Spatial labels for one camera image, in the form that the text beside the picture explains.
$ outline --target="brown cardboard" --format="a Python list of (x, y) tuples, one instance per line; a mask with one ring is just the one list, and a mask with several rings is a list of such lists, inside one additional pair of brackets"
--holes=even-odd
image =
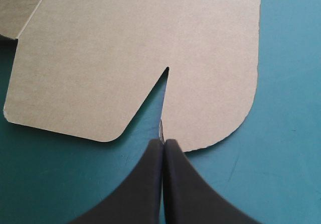
[(19, 36), (5, 116), (111, 141), (169, 67), (164, 137), (177, 139), (184, 151), (214, 144), (243, 122), (253, 103), (259, 5), (42, 0)]
[(41, 0), (0, 0), (0, 34), (18, 38)]

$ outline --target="teal surface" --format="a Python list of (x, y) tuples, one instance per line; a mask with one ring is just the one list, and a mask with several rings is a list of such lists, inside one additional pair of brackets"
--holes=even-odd
[[(14, 43), (0, 47), (1, 108), (14, 52)], [(262, 0), (258, 70), (243, 125), (187, 156), (212, 187), (259, 221), (321, 223), (321, 0)], [(112, 143), (1, 116), (0, 223), (65, 223), (106, 197), (157, 137), (165, 87), (163, 76)]]

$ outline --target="crease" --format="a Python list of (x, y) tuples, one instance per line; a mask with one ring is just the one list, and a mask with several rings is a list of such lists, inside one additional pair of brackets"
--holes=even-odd
[(32, 13), (30, 14), (29, 18), (27, 19), (26, 23), (24, 24), (24, 26), (22, 27), (21, 31), (18, 33), (16, 38), (19, 38), (20, 35), (22, 34), (22, 32), (25, 30), (25, 28), (27, 27), (27, 25), (29, 24), (31, 18), (34, 16), (35, 12), (37, 11), (38, 7), (40, 6), (40, 4), (42, 3), (43, 0), (39, 0), (38, 4), (36, 5), (36, 7), (34, 8), (34, 10), (32, 11)]

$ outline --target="cardboard edge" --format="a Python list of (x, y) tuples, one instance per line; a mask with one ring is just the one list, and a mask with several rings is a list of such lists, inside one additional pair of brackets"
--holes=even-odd
[(158, 81), (160, 80), (161, 76), (163, 75), (163, 73), (168, 69), (168, 67), (166, 67), (163, 72), (159, 75), (159, 77), (157, 78), (157, 81), (154, 83), (154, 85), (152, 86), (152, 88), (150, 89), (150, 91), (147, 93), (147, 96), (144, 98), (144, 100), (142, 101), (142, 103), (140, 104), (139, 108), (137, 109), (137, 111), (134, 113), (134, 115), (130, 118), (130, 121), (117, 133), (115, 133), (113, 136), (108, 136), (107, 137), (103, 137), (101, 139), (91, 139), (91, 138), (85, 138), (79, 135), (74, 135), (74, 134), (69, 134), (69, 133), (63, 133), (63, 132), (58, 132), (58, 131), (54, 131), (51, 129), (45, 129), (45, 128), (39, 128), (36, 125), (27, 125), (24, 123), (17, 123), (14, 119), (12, 119), (10, 117), (10, 113), (8, 110), (6, 110), (6, 104), (7, 104), (7, 96), (6, 96), (6, 100), (4, 103), (4, 108), (3, 108), (3, 114), (4, 117), (6, 119), (7, 122), (11, 123), (11, 124), (15, 124), (15, 125), (20, 125), (20, 126), (26, 126), (26, 127), (31, 127), (31, 128), (35, 128), (35, 129), (40, 129), (40, 130), (45, 130), (45, 131), (49, 131), (52, 133), (58, 133), (58, 134), (63, 134), (63, 135), (69, 135), (69, 136), (73, 136), (73, 137), (77, 137), (77, 138), (81, 138), (81, 139), (86, 139), (86, 140), (92, 140), (92, 141), (96, 141), (96, 142), (101, 142), (101, 143), (108, 143), (111, 141), (116, 140), (117, 138), (119, 138), (124, 132), (125, 130), (128, 128), (128, 126), (132, 123), (134, 117), (137, 115), (138, 111), (140, 110), (140, 108), (142, 107), (142, 105), (144, 104), (144, 102), (146, 101), (146, 99), (149, 97), (150, 93), (152, 92), (152, 90), (154, 89), (154, 87), (156, 86), (156, 84), (158, 83)]
[(35, 6), (33, 11), (31, 12), (30, 16), (26, 20), (25, 24), (23, 25), (23, 27), (21, 28), (21, 30), (19, 31), (19, 33), (16, 36), (5, 36), (2, 33), (0, 33), (0, 40), (1, 40), (1, 38), (7, 38), (7, 39), (11, 39), (11, 40), (18, 39), (20, 37), (20, 35), (22, 34), (22, 32), (24, 31), (24, 29), (26, 28), (26, 26), (28, 25), (28, 23), (30, 22), (30, 20), (33, 17), (33, 15), (35, 14), (35, 12), (37, 11), (37, 9), (42, 1), (43, 0), (39, 0), (38, 4)]
[(22, 34), (22, 32), (25, 30), (25, 28), (27, 27), (27, 25), (29, 24), (31, 18), (34, 16), (35, 12), (37, 11), (39, 5), (42, 3), (43, 0), (39, 0), (38, 4), (36, 5), (36, 7), (34, 8), (34, 10), (31, 12), (29, 18), (27, 19), (26, 23), (24, 24), (24, 26), (22, 27), (22, 29), (20, 30), (20, 32), (17, 35), (17, 39), (20, 37), (20, 35)]

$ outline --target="cardboard sheet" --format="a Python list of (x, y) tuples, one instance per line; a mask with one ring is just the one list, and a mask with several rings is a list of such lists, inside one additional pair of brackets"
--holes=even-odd
[(214, 144), (253, 103), (259, 6), (42, 0), (19, 36), (4, 114), (12, 123), (111, 141), (169, 67), (164, 137), (184, 151)]
[(41, 0), (0, 0), (0, 34), (19, 37)]

